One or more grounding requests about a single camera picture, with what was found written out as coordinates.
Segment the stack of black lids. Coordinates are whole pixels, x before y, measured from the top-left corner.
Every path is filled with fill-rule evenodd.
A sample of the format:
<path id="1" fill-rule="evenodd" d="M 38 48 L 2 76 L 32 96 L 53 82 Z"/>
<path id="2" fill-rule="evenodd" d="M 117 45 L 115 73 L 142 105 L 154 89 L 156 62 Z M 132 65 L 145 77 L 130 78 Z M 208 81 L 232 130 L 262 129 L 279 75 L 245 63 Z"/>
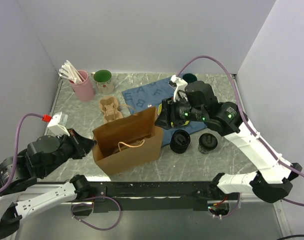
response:
<path id="1" fill-rule="evenodd" d="M 177 154 L 184 153 L 190 144 L 190 135 L 188 132 L 178 129 L 171 138 L 170 148 Z"/>

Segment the brown paper bag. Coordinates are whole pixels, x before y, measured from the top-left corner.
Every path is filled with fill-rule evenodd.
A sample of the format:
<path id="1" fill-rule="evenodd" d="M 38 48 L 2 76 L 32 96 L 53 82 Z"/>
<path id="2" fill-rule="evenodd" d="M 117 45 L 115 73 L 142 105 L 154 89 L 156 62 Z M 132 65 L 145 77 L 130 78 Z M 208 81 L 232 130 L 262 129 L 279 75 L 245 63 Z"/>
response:
<path id="1" fill-rule="evenodd" d="M 159 159 L 163 130 L 155 126 L 156 107 L 93 130 L 95 164 L 108 176 Z"/>

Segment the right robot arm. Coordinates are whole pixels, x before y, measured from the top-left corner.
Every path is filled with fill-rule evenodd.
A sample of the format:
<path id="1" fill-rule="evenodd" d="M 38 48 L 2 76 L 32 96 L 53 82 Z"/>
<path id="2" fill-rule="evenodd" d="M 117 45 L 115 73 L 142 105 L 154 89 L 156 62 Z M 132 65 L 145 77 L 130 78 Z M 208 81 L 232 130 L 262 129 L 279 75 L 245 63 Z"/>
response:
<path id="1" fill-rule="evenodd" d="M 181 127 L 186 121 L 202 122 L 233 143 L 257 168 L 244 174 L 217 174 L 209 187 L 215 199 L 232 193 L 255 194 L 267 203 L 274 203 L 289 195 L 293 188 L 291 181 L 302 170 L 300 164 L 290 163 L 281 156 L 275 158 L 276 151 L 267 150 L 268 144 L 247 116 L 241 116 L 237 104 L 219 102 L 211 85 L 195 81 L 185 87 L 184 93 L 186 98 L 162 100 L 155 125 L 169 130 Z"/>

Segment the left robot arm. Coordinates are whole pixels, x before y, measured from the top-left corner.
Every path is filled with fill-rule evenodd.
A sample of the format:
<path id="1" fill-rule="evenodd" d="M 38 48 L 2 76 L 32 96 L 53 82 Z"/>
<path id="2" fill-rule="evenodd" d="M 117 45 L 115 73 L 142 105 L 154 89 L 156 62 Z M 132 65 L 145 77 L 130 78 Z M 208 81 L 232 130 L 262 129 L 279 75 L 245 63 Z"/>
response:
<path id="1" fill-rule="evenodd" d="M 69 159 L 81 160 L 96 141 L 79 135 L 74 129 L 62 136 L 44 135 L 28 144 L 17 159 L 0 164 L 0 240 L 15 233 L 20 224 L 61 203 L 85 201 L 90 197 L 90 184 L 84 175 L 76 175 L 59 188 L 18 203 L 18 196 L 38 179 L 43 179 Z"/>

